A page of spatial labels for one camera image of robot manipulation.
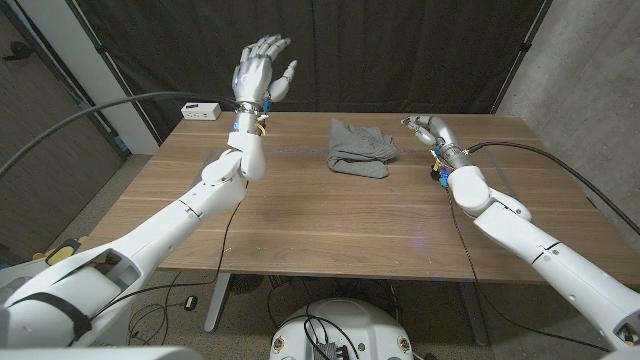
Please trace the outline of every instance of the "power strip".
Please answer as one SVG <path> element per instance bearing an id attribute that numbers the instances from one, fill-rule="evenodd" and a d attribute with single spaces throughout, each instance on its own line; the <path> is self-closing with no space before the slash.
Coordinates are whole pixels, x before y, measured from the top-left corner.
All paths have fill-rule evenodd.
<path id="1" fill-rule="evenodd" d="M 186 103 L 181 111 L 185 120 L 216 120 L 221 112 L 218 103 Z"/>

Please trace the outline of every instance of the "table top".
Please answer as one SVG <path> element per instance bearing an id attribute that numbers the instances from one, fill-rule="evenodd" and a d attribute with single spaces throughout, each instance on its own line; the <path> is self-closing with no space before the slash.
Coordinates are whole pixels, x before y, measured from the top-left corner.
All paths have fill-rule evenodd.
<path id="1" fill-rule="evenodd" d="M 429 176 L 433 158 L 400 124 L 406 114 L 271 113 L 263 145 L 267 174 L 251 182 L 226 242 L 221 271 L 233 273 L 462 280 L 473 277 L 445 190 Z M 379 127 L 399 151 L 389 176 L 370 179 L 327 167 L 331 118 Z M 440 115 L 461 145 L 501 140 L 543 148 L 515 116 Z M 89 236 L 89 249 L 117 239 L 186 192 L 227 149 L 232 113 L 183 120 Z M 516 195 L 534 223 L 619 281 L 639 284 L 640 259 L 564 170 L 521 149 L 471 155 L 489 185 Z M 207 220 L 161 265 L 215 269 L 233 209 Z M 478 278 L 542 278 L 484 236 L 455 206 Z"/>

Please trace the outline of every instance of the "black curtain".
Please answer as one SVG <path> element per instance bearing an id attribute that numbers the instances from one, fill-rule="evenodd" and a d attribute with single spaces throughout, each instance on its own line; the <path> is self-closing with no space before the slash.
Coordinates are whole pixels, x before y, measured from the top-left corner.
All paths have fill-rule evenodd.
<path id="1" fill-rule="evenodd" d="M 543 0 L 78 0 L 133 93 L 233 98 L 242 48 L 280 33 L 298 60 L 274 111 L 488 113 Z M 184 100 L 145 102 L 161 138 Z"/>

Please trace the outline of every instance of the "folded towel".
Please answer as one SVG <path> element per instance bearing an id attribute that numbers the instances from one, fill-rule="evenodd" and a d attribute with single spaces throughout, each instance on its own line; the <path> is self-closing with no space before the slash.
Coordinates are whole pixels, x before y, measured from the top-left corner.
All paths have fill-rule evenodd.
<path id="1" fill-rule="evenodd" d="M 386 162 L 397 154 L 391 135 L 382 135 L 379 128 L 344 126 L 331 119 L 327 158 L 331 170 L 382 179 L 389 175 Z"/>

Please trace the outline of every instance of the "concrete wall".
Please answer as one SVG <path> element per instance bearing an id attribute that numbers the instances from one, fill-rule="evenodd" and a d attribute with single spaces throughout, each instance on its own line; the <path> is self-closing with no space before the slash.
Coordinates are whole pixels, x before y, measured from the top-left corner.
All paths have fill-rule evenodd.
<path id="1" fill-rule="evenodd" d="M 640 1 L 554 0 L 498 113 L 522 117 L 640 223 Z M 640 253 L 640 236 L 583 189 Z"/>
<path id="2" fill-rule="evenodd" d="M 19 2 L 96 104 L 126 96 L 65 0 Z M 153 155 L 158 150 L 133 105 L 114 106 L 102 113 L 132 153 Z"/>

